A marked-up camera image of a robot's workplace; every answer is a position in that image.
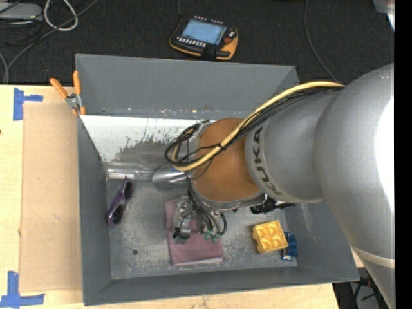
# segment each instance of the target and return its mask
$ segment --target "wire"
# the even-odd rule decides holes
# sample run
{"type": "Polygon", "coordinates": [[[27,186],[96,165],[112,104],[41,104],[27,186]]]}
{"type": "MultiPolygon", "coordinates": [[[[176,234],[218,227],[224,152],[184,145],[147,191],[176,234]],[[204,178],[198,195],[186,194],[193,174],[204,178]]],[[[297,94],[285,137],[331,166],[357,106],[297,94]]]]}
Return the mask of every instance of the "wire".
{"type": "Polygon", "coordinates": [[[20,3],[20,1],[22,1],[22,0],[16,0],[16,1],[15,1],[14,3],[12,3],[11,5],[8,5],[6,8],[0,10],[0,15],[1,15],[2,13],[7,12],[7,10],[10,10],[10,9],[12,9],[13,7],[15,7],[17,4],[20,3]]]}
{"type": "Polygon", "coordinates": [[[178,14],[179,14],[179,16],[181,17],[181,16],[183,16],[183,14],[181,13],[181,11],[180,11],[180,3],[182,2],[182,0],[179,0],[178,1],[178,14]]]}
{"type": "MultiPolygon", "coordinates": [[[[93,0],[92,2],[90,2],[90,4],[85,7],[81,12],[79,12],[77,14],[77,17],[80,17],[81,15],[83,15],[86,11],[88,11],[98,0],[93,0]]],[[[35,46],[36,44],[38,44],[39,42],[41,42],[43,39],[47,38],[49,35],[53,34],[54,32],[56,32],[60,27],[70,23],[72,20],[74,19],[74,17],[68,19],[67,21],[63,22],[62,24],[58,25],[56,28],[50,30],[49,32],[45,33],[44,35],[42,35],[38,40],[36,40],[35,42],[32,42],[31,44],[29,44],[28,46],[24,47],[20,53],[18,53],[13,59],[12,61],[9,63],[9,65],[7,65],[6,61],[4,60],[4,57],[1,56],[0,59],[2,59],[2,61],[4,60],[3,64],[5,65],[5,75],[3,77],[3,83],[4,84],[8,84],[8,81],[10,80],[9,76],[10,76],[10,68],[14,65],[14,63],[20,58],[20,56],[22,54],[24,54],[25,52],[27,52],[31,47],[35,46]]]]}
{"type": "Polygon", "coordinates": [[[223,220],[223,230],[220,232],[220,236],[224,235],[226,232],[227,222],[224,213],[220,214],[221,219],[223,220]]]}
{"type": "Polygon", "coordinates": [[[259,114],[263,113],[266,108],[269,108],[276,102],[281,101],[283,98],[289,97],[291,94],[297,93],[299,91],[309,89],[309,88],[316,88],[316,87],[344,87],[344,85],[336,83],[336,82],[325,82],[325,81],[315,81],[315,82],[308,82],[306,84],[300,84],[285,90],[284,92],[272,97],[270,100],[266,101],[260,107],[258,107],[255,112],[250,114],[247,118],[242,120],[239,125],[228,135],[226,136],[220,143],[215,145],[213,149],[211,149],[208,153],[202,155],[200,158],[197,158],[189,163],[180,162],[177,159],[177,155],[179,152],[180,144],[183,139],[188,140],[195,132],[195,129],[192,128],[188,130],[188,133],[183,132],[183,136],[178,137],[178,141],[173,142],[166,150],[165,156],[169,151],[172,151],[172,157],[166,157],[169,161],[174,164],[174,167],[180,171],[190,171],[191,169],[197,168],[198,166],[204,164],[214,156],[216,156],[222,149],[225,149],[231,142],[244,130],[247,126],[251,125],[252,121],[258,118],[259,114]]]}
{"type": "Polygon", "coordinates": [[[326,67],[322,59],[320,58],[319,54],[316,52],[315,47],[312,44],[312,40],[310,39],[309,36],[309,31],[308,31],[308,5],[309,5],[309,0],[306,0],[306,4],[304,6],[304,32],[306,34],[306,38],[308,39],[310,48],[312,49],[313,53],[315,54],[317,60],[321,63],[323,68],[328,72],[329,76],[333,79],[335,82],[339,82],[335,76],[332,74],[332,72],[326,67]]]}
{"type": "Polygon", "coordinates": [[[46,21],[46,23],[49,24],[52,28],[57,28],[58,31],[72,31],[72,30],[74,30],[77,27],[77,25],[79,24],[79,18],[77,17],[76,11],[74,10],[74,8],[70,4],[70,2],[68,0],[63,0],[63,2],[67,5],[67,7],[70,9],[71,13],[73,14],[75,22],[74,22],[73,25],[69,26],[68,28],[63,28],[62,26],[59,26],[59,27],[55,26],[49,20],[49,17],[48,17],[47,14],[48,14],[48,9],[50,7],[51,1],[52,0],[47,0],[46,4],[44,6],[44,9],[43,9],[44,20],[46,21]]]}

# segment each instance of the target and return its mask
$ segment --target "black cable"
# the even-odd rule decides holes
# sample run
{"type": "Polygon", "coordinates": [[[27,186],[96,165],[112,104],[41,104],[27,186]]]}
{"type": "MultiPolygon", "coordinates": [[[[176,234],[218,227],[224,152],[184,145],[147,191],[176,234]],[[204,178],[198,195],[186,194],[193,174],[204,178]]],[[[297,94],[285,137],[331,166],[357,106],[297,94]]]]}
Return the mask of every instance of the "black cable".
{"type": "Polygon", "coordinates": [[[183,14],[180,11],[180,3],[181,2],[182,2],[182,0],[179,0],[179,2],[178,2],[178,14],[179,14],[180,17],[183,16],[183,14]]]}
{"type": "Polygon", "coordinates": [[[306,34],[306,38],[308,39],[310,48],[312,49],[313,53],[315,54],[317,60],[322,64],[323,68],[326,70],[326,72],[328,72],[329,76],[335,81],[335,82],[339,82],[335,76],[331,73],[331,71],[329,71],[329,69],[326,67],[326,65],[324,64],[324,62],[322,61],[322,59],[320,58],[320,56],[318,55],[318,53],[316,52],[313,44],[312,44],[312,40],[310,39],[309,36],[309,31],[308,31],[308,24],[307,24],[307,14],[308,14],[308,4],[309,4],[309,0],[306,0],[306,3],[304,5],[304,31],[306,34]]]}
{"type": "Polygon", "coordinates": [[[222,230],[222,232],[220,232],[220,236],[222,236],[226,232],[227,222],[226,222],[226,217],[225,217],[224,213],[221,213],[220,216],[221,216],[221,219],[223,220],[223,230],[222,230]]]}
{"type": "Polygon", "coordinates": [[[17,4],[20,3],[20,1],[22,1],[22,0],[16,0],[16,1],[15,1],[14,3],[12,3],[11,5],[8,5],[6,8],[0,10],[0,15],[1,15],[2,13],[7,12],[7,10],[10,10],[10,9],[12,9],[13,7],[15,7],[17,4]]]}
{"type": "Polygon", "coordinates": [[[19,57],[24,54],[25,52],[27,52],[31,47],[35,46],[36,44],[38,44],[39,42],[41,42],[43,39],[47,38],[49,35],[53,34],[54,32],[56,32],[59,28],[62,28],[64,25],[72,22],[72,20],[74,20],[76,17],[80,17],[81,15],[83,15],[87,10],[89,10],[98,0],[93,0],[92,2],[90,2],[90,4],[85,7],[81,12],[77,13],[76,16],[71,17],[70,19],[68,19],[67,21],[63,22],[62,24],[56,26],[55,28],[53,28],[52,30],[50,30],[49,32],[45,33],[44,35],[42,35],[38,40],[36,40],[35,42],[32,42],[31,44],[29,44],[28,46],[26,46],[25,48],[23,48],[20,53],[18,53],[13,59],[12,61],[9,63],[9,65],[7,65],[5,58],[3,57],[3,55],[0,53],[0,59],[2,60],[3,64],[5,65],[5,75],[3,77],[3,83],[4,84],[8,84],[8,81],[10,80],[10,68],[14,65],[14,63],[16,62],[17,59],[19,59],[19,57]]]}

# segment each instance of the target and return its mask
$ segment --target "sunglasses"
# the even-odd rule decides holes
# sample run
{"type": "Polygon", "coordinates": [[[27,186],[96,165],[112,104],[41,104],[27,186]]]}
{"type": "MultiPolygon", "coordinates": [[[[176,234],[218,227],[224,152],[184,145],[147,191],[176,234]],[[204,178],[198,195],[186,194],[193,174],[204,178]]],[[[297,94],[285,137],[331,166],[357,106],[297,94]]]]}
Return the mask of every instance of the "sunglasses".
{"type": "Polygon", "coordinates": [[[134,189],[133,182],[125,178],[122,188],[117,192],[107,213],[109,227],[116,227],[122,221],[126,205],[132,198],[134,189]]]}

